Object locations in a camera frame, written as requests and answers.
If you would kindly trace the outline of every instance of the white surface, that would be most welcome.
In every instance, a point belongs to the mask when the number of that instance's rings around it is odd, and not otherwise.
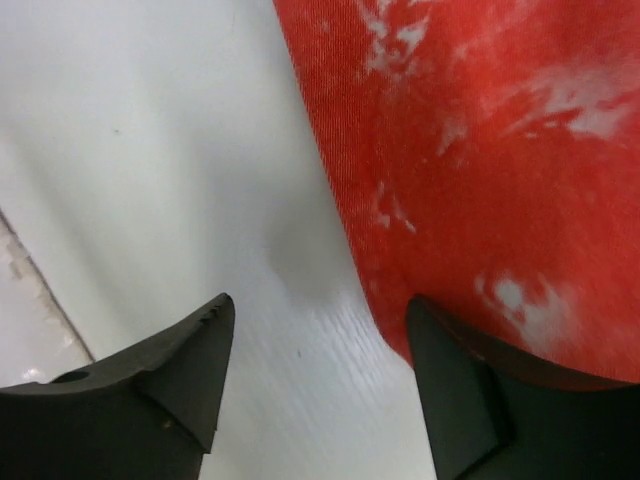
[[[269,0],[2,8],[0,205],[91,351],[236,301],[202,478],[433,478]]]
[[[0,387],[48,382],[91,359],[0,218]]]

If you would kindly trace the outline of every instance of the small hole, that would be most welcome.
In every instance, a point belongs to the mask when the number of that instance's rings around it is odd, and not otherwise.
[[[63,373],[51,383],[77,382],[78,380],[82,380],[83,378],[87,378],[88,376],[89,376],[89,372],[83,372],[82,370],[74,370],[73,372]]]

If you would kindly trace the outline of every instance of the black plastic piece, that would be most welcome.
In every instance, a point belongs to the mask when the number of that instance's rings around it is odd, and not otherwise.
[[[53,382],[0,390],[0,479],[197,479],[211,451],[235,311],[226,294]]]
[[[407,314],[438,480],[640,479],[640,386],[561,367],[446,314]]]

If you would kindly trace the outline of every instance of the red cloth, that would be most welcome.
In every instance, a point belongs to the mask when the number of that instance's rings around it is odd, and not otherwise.
[[[275,0],[363,288],[640,381],[640,1]]]

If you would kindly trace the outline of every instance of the red tie-dye fabric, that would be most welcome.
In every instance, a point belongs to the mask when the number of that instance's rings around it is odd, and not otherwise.
[[[373,316],[640,381],[640,0],[275,0]]]

